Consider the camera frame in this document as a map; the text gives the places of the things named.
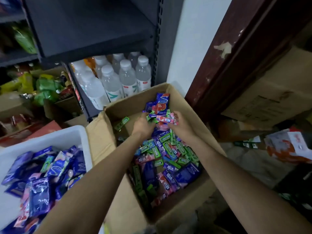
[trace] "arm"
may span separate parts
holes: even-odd
[[[274,191],[202,141],[180,112],[174,132],[197,154],[245,230],[257,234],[312,233],[312,225]]]
[[[142,114],[131,136],[66,192],[36,234],[98,233],[135,151],[154,127]]]

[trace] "person's right hand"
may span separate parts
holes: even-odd
[[[188,139],[196,136],[195,132],[191,128],[189,122],[183,117],[181,112],[174,111],[174,114],[177,116],[178,125],[174,125],[172,123],[168,123],[170,129],[174,130],[175,134],[187,143]]]

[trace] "person's left arm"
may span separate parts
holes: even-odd
[[[142,114],[131,136],[66,192],[35,234],[98,233],[135,151],[154,127]]]

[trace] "white plastic bin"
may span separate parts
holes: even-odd
[[[1,150],[0,181],[3,180],[19,155],[27,151],[37,152],[51,145],[60,150],[69,149],[73,145],[82,145],[86,170],[89,171],[92,168],[88,136],[85,128],[83,126],[72,126]],[[20,199],[4,193],[6,188],[7,186],[0,185],[0,230],[17,218],[20,211]]]

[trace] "pile of candy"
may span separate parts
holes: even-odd
[[[18,156],[1,184],[9,185],[6,193],[21,199],[21,211],[2,233],[33,233],[85,173],[83,151],[76,146],[64,151],[50,146]]]
[[[169,94],[157,93],[155,102],[146,103],[143,112],[156,127],[152,139],[143,142],[136,151],[128,175],[139,200],[146,210],[158,206],[163,199],[193,182],[201,171],[199,159],[168,123],[178,124],[178,118],[168,109]],[[116,130],[129,121],[125,117]]]

